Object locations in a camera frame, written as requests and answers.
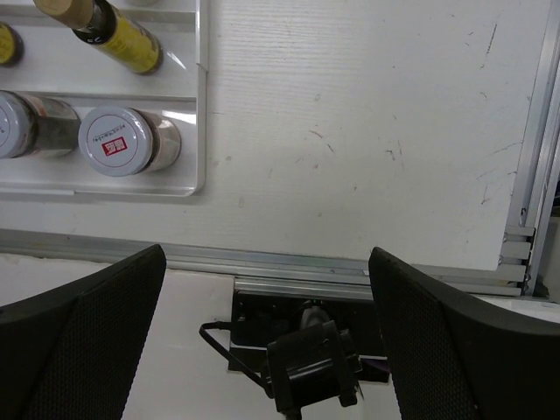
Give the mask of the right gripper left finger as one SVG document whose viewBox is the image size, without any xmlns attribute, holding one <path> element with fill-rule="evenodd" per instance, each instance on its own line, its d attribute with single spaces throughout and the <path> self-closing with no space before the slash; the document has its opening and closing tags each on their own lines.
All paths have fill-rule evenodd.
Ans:
<svg viewBox="0 0 560 420">
<path fill-rule="evenodd" d="M 3 419 L 119 419 L 166 271 L 152 245 L 1 308 Z"/>
</svg>

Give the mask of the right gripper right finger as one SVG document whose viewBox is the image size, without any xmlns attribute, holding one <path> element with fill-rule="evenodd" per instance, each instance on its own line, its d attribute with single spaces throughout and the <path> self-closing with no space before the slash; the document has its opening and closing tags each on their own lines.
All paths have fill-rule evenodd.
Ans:
<svg viewBox="0 0 560 420">
<path fill-rule="evenodd" d="M 369 278 L 403 419 L 557 419 L 559 325 L 490 304 L 375 247 Z"/>
</svg>

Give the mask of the spice jar white lid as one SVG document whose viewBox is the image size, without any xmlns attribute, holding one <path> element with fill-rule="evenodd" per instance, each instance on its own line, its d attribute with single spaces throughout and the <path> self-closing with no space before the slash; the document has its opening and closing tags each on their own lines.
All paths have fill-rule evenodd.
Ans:
<svg viewBox="0 0 560 420">
<path fill-rule="evenodd" d="M 78 144 L 82 156 L 97 172 L 127 177 L 173 165 L 182 139 L 176 125 L 161 115 L 101 106 L 82 119 Z"/>
<path fill-rule="evenodd" d="M 66 102 L 1 92 L 1 158 L 65 156 L 78 147 L 81 120 Z"/>
</svg>

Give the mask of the small yellow bottle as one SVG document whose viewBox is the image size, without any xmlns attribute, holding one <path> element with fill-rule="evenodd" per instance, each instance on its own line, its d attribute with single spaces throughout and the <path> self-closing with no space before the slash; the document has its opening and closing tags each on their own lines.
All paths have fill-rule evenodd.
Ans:
<svg viewBox="0 0 560 420">
<path fill-rule="evenodd" d="M 34 3 L 48 17 L 70 28 L 80 41 L 135 74 L 152 74 L 163 63 L 163 48 L 157 37 L 107 1 L 36 0 Z"/>
<path fill-rule="evenodd" d="M 0 24 L 1 66 L 14 67 L 23 58 L 25 45 L 17 31 L 10 25 Z"/>
</svg>

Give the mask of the small yellow bottle front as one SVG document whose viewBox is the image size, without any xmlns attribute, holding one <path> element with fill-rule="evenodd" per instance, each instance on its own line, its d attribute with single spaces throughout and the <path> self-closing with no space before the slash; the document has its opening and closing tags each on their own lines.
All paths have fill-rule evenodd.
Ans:
<svg viewBox="0 0 560 420">
<path fill-rule="evenodd" d="M 152 74 L 163 63 L 163 48 L 157 37 L 107 1 L 36 0 L 34 3 L 48 17 L 70 28 L 80 41 L 135 74 Z"/>
</svg>

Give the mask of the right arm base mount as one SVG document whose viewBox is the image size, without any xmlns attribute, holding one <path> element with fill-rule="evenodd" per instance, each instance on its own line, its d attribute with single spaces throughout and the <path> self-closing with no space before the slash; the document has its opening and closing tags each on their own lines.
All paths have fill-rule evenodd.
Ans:
<svg viewBox="0 0 560 420">
<path fill-rule="evenodd" d="M 361 382 L 387 383 L 389 365 L 371 299 L 283 295 L 236 290 L 229 321 L 211 321 L 199 328 L 200 337 L 227 360 L 230 371 L 246 375 L 262 390 L 271 391 L 261 374 L 267 370 L 267 345 L 298 331 L 304 311 L 317 306 L 348 330 L 360 356 Z"/>
</svg>

